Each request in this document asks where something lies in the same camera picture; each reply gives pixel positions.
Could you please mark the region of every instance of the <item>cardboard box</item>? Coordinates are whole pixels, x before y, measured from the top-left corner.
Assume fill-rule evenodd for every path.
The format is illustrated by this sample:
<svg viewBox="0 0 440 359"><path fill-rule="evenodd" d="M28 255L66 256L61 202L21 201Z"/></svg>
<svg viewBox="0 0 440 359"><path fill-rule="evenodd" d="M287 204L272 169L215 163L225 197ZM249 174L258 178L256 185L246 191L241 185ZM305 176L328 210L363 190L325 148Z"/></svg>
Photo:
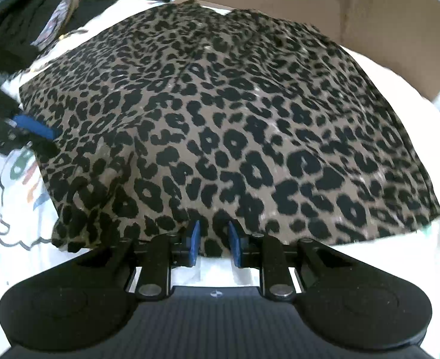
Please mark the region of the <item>cardboard box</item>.
<svg viewBox="0 0 440 359"><path fill-rule="evenodd" d="M203 0L312 23L337 43L401 75L425 98L440 91L437 0Z"/></svg>

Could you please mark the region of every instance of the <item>patterned cloth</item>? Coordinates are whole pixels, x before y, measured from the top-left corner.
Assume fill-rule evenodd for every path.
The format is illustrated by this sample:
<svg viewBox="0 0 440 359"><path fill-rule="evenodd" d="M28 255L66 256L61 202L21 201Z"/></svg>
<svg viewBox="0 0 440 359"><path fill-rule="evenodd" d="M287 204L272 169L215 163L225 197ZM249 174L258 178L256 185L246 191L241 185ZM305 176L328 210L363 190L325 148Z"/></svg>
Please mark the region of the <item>patterned cloth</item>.
<svg viewBox="0 0 440 359"><path fill-rule="evenodd" d="M199 220L218 256L230 218L285 243L342 244L440 215L386 99L310 26L167 4L61 56L20 96L61 131L61 153L38 159L53 243L70 251Z"/></svg>

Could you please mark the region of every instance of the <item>ribbed black surface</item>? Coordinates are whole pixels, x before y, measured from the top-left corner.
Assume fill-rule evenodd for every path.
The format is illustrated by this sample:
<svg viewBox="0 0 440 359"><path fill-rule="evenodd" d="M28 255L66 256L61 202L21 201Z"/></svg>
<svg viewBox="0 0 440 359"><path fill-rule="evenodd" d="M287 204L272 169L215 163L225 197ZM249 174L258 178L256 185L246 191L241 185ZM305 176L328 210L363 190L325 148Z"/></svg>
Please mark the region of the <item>ribbed black surface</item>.
<svg viewBox="0 0 440 359"><path fill-rule="evenodd" d="M351 352L323 341L293 306L262 298L256 287L176 287L163 302L144 302L116 336L75 353L15 347L3 359L427 359L418 347Z"/></svg>

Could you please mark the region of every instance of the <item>leopard print fabric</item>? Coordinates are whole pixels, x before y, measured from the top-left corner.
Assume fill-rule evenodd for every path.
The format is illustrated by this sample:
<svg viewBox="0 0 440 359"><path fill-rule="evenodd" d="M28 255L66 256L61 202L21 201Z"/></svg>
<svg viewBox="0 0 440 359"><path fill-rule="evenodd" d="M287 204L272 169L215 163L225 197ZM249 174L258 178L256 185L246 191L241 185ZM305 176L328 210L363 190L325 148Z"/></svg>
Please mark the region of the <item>leopard print fabric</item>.
<svg viewBox="0 0 440 359"><path fill-rule="evenodd" d="M310 26L198 3L132 16L21 88L58 129L38 157L70 251L199 220L219 256L233 217L288 243L411 232L440 207L400 120Z"/></svg>

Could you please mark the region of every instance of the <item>white logo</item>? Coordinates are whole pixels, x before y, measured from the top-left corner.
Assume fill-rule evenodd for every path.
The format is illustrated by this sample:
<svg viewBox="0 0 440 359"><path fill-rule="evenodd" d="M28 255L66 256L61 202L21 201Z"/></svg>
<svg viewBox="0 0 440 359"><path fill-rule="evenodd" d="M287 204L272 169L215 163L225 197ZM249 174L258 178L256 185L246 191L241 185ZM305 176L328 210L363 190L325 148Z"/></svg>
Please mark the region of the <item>white logo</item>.
<svg viewBox="0 0 440 359"><path fill-rule="evenodd" d="M221 291L218 291L218 290L213 290L213 291L210 293L210 295L211 295L213 298L220 298L220 297L223 296L223 293L222 293Z"/></svg>

